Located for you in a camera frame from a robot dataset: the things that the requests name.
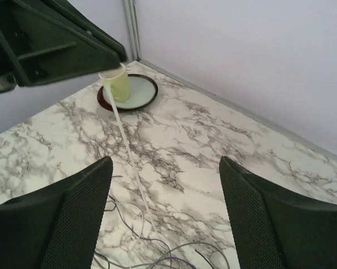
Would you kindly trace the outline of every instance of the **glass cup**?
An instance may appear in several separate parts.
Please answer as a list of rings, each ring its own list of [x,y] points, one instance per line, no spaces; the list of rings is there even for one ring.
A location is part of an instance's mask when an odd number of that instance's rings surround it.
[[[120,68],[105,72],[100,72],[99,77],[104,86],[103,96],[105,101],[110,103],[108,91],[111,90],[114,101],[123,103],[129,99],[131,94],[129,76],[126,72],[126,66],[120,64]]]

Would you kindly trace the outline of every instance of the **gray wire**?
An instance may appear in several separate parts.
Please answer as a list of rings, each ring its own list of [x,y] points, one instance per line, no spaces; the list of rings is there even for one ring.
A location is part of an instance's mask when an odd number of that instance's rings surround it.
[[[94,261],[96,261],[96,263],[97,263],[97,265],[99,265],[99,267],[101,268],[101,269],[106,269],[98,260],[97,260],[97,258],[94,256]]]
[[[130,269],[130,267],[125,267],[125,266],[122,266],[122,265],[119,265],[119,264],[117,264],[117,263],[115,263],[115,262],[111,262],[111,261],[109,261],[108,260],[108,258],[106,258],[104,255],[102,255],[102,254],[99,254],[99,253],[97,253],[97,252],[95,252],[95,254],[96,255],[98,255],[99,257],[101,257],[102,259],[104,259],[109,265],[110,264],[112,264],[112,265],[115,265],[115,266],[118,266],[119,268],[122,268],[122,269]],[[99,266],[100,266],[100,268],[101,269],[106,269],[95,257],[94,257],[94,260],[99,264]],[[134,265],[134,266],[132,266],[131,268],[138,268],[138,267],[142,267],[142,266],[150,266],[150,265],[152,265],[152,263],[143,263],[143,264],[141,264],[141,265]],[[160,266],[164,266],[164,267],[169,267],[169,268],[171,268],[171,269],[178,269],[178,268],[176,268],[176,267],[173,267],[173,266],[170,266],[170,265],[166,265],[166,264],[164,264],[164,263],[156,263],[155,265],[160,265]]]
[[[228,263],[227,257],[224,255],[224,253],[222,252],[222,250],[220,250],[220,249],[217,248],[215,245],[210,244],[210,243],[206,243],[206,242],[192,242],[192,243],[186,243],[186,244],[180,245],[180,246],[178,246],[178,247],[176,247],[176,248],[173,248],[171,251],[173,252],[173,251],[175,251],[175,250],[177,250],[177,249],[186,247],[187,245],[209,245],[209,246],[215,248],[215,249],[216,249],[216,250],[223,256],[224,260],[226,261],[227,269],[230,269],[230,264]],[[151,265],[151,267],[150,267],[149,269],[153,269],[153,267],[154,267],[155,265],[157,265],[157,264],[161,261],[161,259],[164,258],[167,254],[168,254],[168,252],[166,252],[164,255],[162,255],[156,262],[154,262],[154,263]]]
[[[131,227],[128,225],[128,223],[124,220],[124,218],[123,218],[123,216],[122,216],[122,214],[121,214],[119,208],[118,208],[117,205],[116,205],[116,200],[115,200],[111,195],[109,195],[109,197],[110,197],[110,199],[112,200],[111,202],[113,202],[114,205],[115,205],[114,209],[116,208],[116,209],[118,210],[118,213],[119,213],[119,216],[120,216],[120,218],[121,218],[121,221],[125,224],[125,226],[126,226],[127,228],[129,228],[129,230],[130,230],[134,235],[136,235],[137,237],[139,237],[140,239],[143,239],[143,240],[145,240],[145,241],[159,241],[159,242],[161,242],[162,244],[164,244],[164,245],[167,247],[168,252],[169,252],[169,255],[170,255],[170,258],[172,258],[172,255],[171,255],[171,249],[170,249],[169,245],[167,245],[164,241],[162,241],[162,240],[160,240],[160,239],[156,239],[156,238],[151,239],[151,238],[145,238],[145,237],[143,237],[143,236],[139,236],[139,235],[134,231],[134,229],[131,228]]]
[[[119,216],[120,216],[122,222],[125,224],[125,226],[126,226],[127,228],[129,228],[133,234],[135,234],[137,237],[139,237],[139,235],[134,231],[134,229],[131,228],[131,227],[125,222],[124,218],[122,217],[122,215],[121,215],[121,213],[120,213],[119,208],[116,206],[115,199],[114,199],[112,196],[110,196],[110,195],[109,195],[109,197],[112,199],[111,202],[114,203],[115,207],[114,207],[112,210],[105,210],[105,211],[114,211],[115,209],[117,209],[117,210],[118,210],[118,213],[119,213]],[[215,248],[217,251],[219,251],[219,253],[223,256],[223,258],[224,258],[224,260],[225,260],[225,262],[226,262],[227,269],[230,269],[230,264],[228,263],[227,257],[224,255],[224,253],[223,253],[219,248],[217,248],[217,247],[216,247],[215,245],[213,245],[213,244],[206,243],[206,242],[191,242],[191,243],[186,243],[186,244],[183,244],[183,245],[179,245],[178,247],[176,247],[176,248],[174,248],[174,249],[170,249],[170,247],[169,247],[164,241],[161,241],[161,240],[159,240],[159,239],[144,238],[144,237],[142,237],[142,236],[141,236],[140,238],[143,239],[143,240],[147,240],[147,241],[153,241],[153,240],[159,241],[159,242],[163,243],[164,245],[166,245],[166,246],[168,247],[168,252],[164,253],[159,259],[157,259],[157,260],[156,260],[155,262],[153,262],[153,263],[143,263],[143,264],[140,264],[140,265],[134,265],[134,266],[131,266],[131,268],[137,268],[137,267],[142,267],[142,266],[150,266],[150,267],[148,267],[148,268],[149,268],[149,269],[153,269],[154,266],[160,265],[160,266],[168,267],[168,268],[171,268],[171,269],[177,269],[177,268],[172,267],[172,260],[175,259],[175,260],[178,260],[178,261],[185,262],[186,264],[188,264],[189,266],[191,266],[191,268],[195,269],[196,267],[195,267],[194,265],[192,265],[192,264],[189,263],[188,261],[185,261],[184,259],[177,258],[177,257],[172,257],[172,256],[171,256],[171,253],[172,253],[173,251],[177,250],[177,249],[186,247],[187,245],[209,245],[209,246]],[[201,255],[201,256],[205,259],[205,261],[208,262],[208,264],[213,268],[212,264],[211,264],[211,263],[210,263],[210,262],[209,262],[209,261],[208,261],[208,260],[201,254],[201,253],[199,253],[197,250],[195,250],[195,251],[196,251],[199,255]],[[106,257],[105,257],[104,255],[102,255],[102,254],[97,253],[96,251],[95,251],[95,254],[96,254],[97,256],[101,257],[102,259],[104,259],[104,260],[108,263],[109,268],[110,268],[110,264],[112,264],[112,265],[115,265],[115,266],[120,267],[120,268],[122,268],[122,269],[130,269],[130,267],[125,267],[125,266],[116,264],[116,263],[114,263],[114,262],[112,262],[112,261],[109,261],[108,258],[106,258]],[[161,264],[161,263],[160,263],[160,262],[162,262],[162,261],[164,261],[164,260],[166,260],[166,259],[170,259],[170,265],[165,265],[165,264]],[[95,261],[99,264],[99,266],[100,266],[102,269],[105,269],[105,267],[104,267],[102,264],[100,264],[100,263],[98,262],[97,259],[95,259]]]
[[[200,253],[197,249],[195,249],[195,251],[196,251],[196,253],[198,255],[200,255],[211,266],[212,269],[214,269],[213,265],[209,262],[208,258],[206,258],[205,256],[203,256],[203,254]]]

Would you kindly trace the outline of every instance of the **gray vertical pole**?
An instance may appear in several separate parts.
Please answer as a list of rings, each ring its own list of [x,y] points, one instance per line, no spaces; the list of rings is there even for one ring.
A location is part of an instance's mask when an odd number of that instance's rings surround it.
[[[129,30],[129,39],[131,44],[131,53],[134,60],[141,59],[139,35],[137,32],[137,19],[135,14],[135,6],[133,0],[123,0],[126,21]]]

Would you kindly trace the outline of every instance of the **plate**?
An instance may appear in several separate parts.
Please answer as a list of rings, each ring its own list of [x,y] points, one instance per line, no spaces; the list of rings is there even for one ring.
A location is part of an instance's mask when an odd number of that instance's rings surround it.
[[[139,74],[129,74],[131,86],[131,95],[125,102],[115,102],[119,112],[132,111],[144,108],[154,101],[158,93],[156,82],[147,76]],[[110,102],[104,99],[102,94],[104,87],[101,87],[97,93],[97,101],[106,110],[113,111]]]

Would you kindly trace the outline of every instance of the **marble surface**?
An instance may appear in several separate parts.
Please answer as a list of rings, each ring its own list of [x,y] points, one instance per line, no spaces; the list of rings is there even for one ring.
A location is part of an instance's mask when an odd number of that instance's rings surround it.
[[[222,155],[288,189],[337,203],[336,162],[140,63],[131,63],[128,70],[153,78],[160,88],[149,107],[121,114],[160,233],[146,221],[144,235],[165,238],[171,247],[212,243],[223,249],[230,268],[239,268],[218,174]],[[114,175],[122,176],[113,178],[110,193],[144,210],[115,117],[96,101],[99,87],[91,85],[0,134],[0,203],[109,155]],[[120,208],[139,231],[138,210]],[[140,240],[130,261],[127,252],[134,239],[116,211],[104,214],[97,249],[113,261],[146,263],[166,251],[159,242]],[[206,246],[185,247],[174,255],[209,268],[195,249],[225,268],[219,253]]]

